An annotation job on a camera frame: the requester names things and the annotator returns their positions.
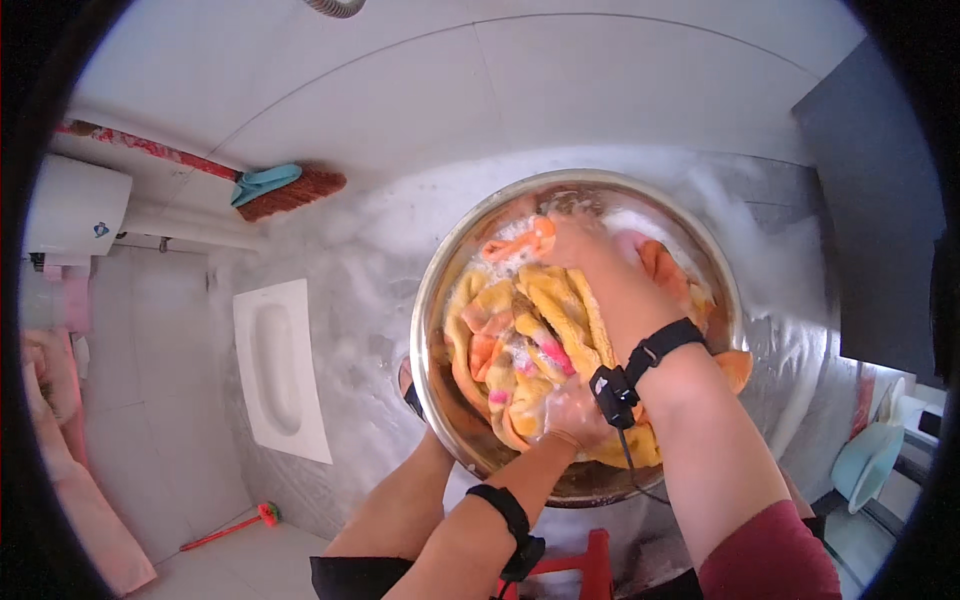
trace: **red mop handle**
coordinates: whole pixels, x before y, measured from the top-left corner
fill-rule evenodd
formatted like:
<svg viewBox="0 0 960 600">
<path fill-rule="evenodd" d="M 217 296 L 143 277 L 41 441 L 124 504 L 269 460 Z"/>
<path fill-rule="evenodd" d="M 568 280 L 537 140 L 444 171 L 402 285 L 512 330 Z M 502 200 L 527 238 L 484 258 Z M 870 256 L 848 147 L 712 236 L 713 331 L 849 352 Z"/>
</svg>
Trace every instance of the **red mop handle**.
<svg viewBox="0 0 960 600">
<path fill-rule="evenodd" d="M 182 545 L 182 546 L 180 547 L 180 552 L 183 552 L 184 550 L 192 550 L 192 549 L 196 548 L 197 546 L 202 546 L 202 545 L 204 545 L 204 544 L 207 543 L 208 541 L 213 541 L 213 540 L 216 540 L 217 538 L 222 538 L 222 537 L 225 536 L 226 534 L 231 534 L 231 533 L 233 533 L 234 531 L 236 531 L 236 530 L 238 530 L 238 529 L 243 529 L 243 528 L 246 527 L 247 525 L 253 525 L 254 523 L 256 523 L 258 520 L 260 520 L 260 519 L 262 519 L 262 518 L 263 518 L 262 516 L 257 515 L 257 516 L 255 516 L 255 517 L 253 517 L 253 518 L 248 518 L 247 520 L 245 520 L 245 521 L 242 522 L 242 523 L 237 523 L 236 525 L 234 525 L 234 526 L 232 526 L 232 527 L 229 527 L 229 528 L 227 528 L 227 529 L 225 529 L 225 530 L 223 530 L 223 531 L 218 531 L 218 532 L 215 533 L 215 534 L 210 534 L 209 536 L 207 536 L 207 537 L 205 537 L 205 538 L 200 538 L 200 539 L 197 540 L 197 541 L 191 541 L 190 543 L 185 543 L 184 545 Z"/>
</svg>

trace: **pink towel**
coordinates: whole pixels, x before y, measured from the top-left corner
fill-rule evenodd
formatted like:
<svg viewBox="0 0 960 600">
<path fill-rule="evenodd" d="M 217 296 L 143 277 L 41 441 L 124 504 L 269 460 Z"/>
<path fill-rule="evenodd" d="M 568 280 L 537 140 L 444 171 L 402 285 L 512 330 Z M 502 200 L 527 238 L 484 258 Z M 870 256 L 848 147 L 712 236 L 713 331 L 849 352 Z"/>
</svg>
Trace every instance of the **pink towel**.
<svg viewBox="0 0 960 600">
<path fill-rule="evenodd" d="M 24 337 L 23 381 L 47 475 L 101 577 L 118 595 L 130 593 L 153 580 L 156 571 L 107 504 L 89 471 L 71 454 L 60 431 L 61 423 L 77 423 L 83 410 L 69 346 L 51 332 L 28 331 Z M 49 400 L 40 391 L 38 373 L 50 386 Z M 77 444 L 75 452 L 80 451 L 83 456 L 82 439 Z"/>
</svg>

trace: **wrist-mounted device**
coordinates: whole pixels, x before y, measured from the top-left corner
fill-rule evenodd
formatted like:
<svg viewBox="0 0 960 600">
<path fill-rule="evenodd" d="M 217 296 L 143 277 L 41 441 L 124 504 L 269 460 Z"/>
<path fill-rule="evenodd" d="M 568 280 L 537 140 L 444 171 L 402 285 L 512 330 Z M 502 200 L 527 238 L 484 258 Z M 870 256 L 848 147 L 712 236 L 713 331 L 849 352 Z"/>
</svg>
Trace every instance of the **wrist-mounted device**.
<svg viewBox="0 0 960 600">
<path fill-rule="evenodd" d="M 633 408 L 640 402 L 640 397 L 636 394 L 636 383 L 647 369 L 659 365 L 660 360 L 668 353 L 680 346 L 694 343 L 704 346 L 707 344 L 700 329 L 697 329 L 690 319 L 680 319 L 661 328 L 649 338 L 641 340 L 631 352 L 626 369 L 620 366 L 612 369 L 601 366 L 590 379 L 590 391 L 596 398 L 600 412 L 610 425 L 616 427 L 620 436 L 631 476 L 633 476 L 634 461 L 630 456 L 630 449 L 627 447 L 623 432 L 636 423 Z"/>
<path fill-rule="evenodd" d="M 500 572 L 500 579 L 508 584 L 523 581 L 543 557 L 546 541 L 530 535 L 526 511 L 506 488 L 495 488 L 484 483 L 473 486 L 467 490 L 467 494 L 487 500 L 507 521 L 507 530 L 516 540 L 516 550 Z"/>
</svg>

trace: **plastic stool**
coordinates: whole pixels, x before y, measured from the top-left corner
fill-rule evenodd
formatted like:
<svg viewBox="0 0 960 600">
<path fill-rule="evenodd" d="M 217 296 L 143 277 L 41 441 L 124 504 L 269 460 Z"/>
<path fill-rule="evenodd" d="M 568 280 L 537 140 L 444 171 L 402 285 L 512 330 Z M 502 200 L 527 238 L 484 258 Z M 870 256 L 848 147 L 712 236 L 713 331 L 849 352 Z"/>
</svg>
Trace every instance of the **plastic stool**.
<svg viewBox="0 0 960 600">
<path fill-rule="evenodd" d="M 584 574 L 580 587 L 580 600 L 611 600 L 613 598 L 613 573 L 610 569 L 610 534 L 606 529 L 594 529 L 587 537 L 587 552 L 562 559 L 549 559 L 537 563 L 531 575 L 579 569 Z M 505 584 L 497 583 L 500 592 Z M 517 600 L 516 586 L 503 595 L 504 600 Z"/>
</svg>

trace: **cable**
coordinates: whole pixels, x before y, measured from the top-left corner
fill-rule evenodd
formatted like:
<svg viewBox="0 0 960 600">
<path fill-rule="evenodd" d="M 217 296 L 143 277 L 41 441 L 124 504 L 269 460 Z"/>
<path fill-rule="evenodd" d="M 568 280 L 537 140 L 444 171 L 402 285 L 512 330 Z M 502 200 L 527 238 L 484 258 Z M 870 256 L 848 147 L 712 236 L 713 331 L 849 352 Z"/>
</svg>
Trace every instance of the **cable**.
<svg viewBox="0 0 960 600">
<path fill-rule="evenodd" d="M 634 488 L 636 488 L 636 490 L 637 490 L 638 492 L 642 493 L 643 495 L 647 496 L 648 498 L 651 498 L 651 499 L 653 499 L 653 500 L 657 500 L 660 504 L 662 504 L 662 505 L 664 505 L 664 506 L 670 506 L 670 501 L 669 501 L 669 500 L 664 500 L 663 498 L 654 496 L 653 494 L 651 494 L 651 493 L 649 493 L 648 491 L 644 490 L 644 489 L 636 482 L 636 470 L 634 469 L 634 457 L 632 457 L 632 456 L 630 455 L 630 447 L 627 446 L 627 437 L 623 434 L 623 429 L 620 429 L 619 427 L 616 428 L 616 435 L 620 436 L 620 445 L 623 446 L 623 455 L 624 455 L 625 457 L 627 457 L 627 467 L 630 468 L 630 483 L 634 484 Z"/>
</svg>

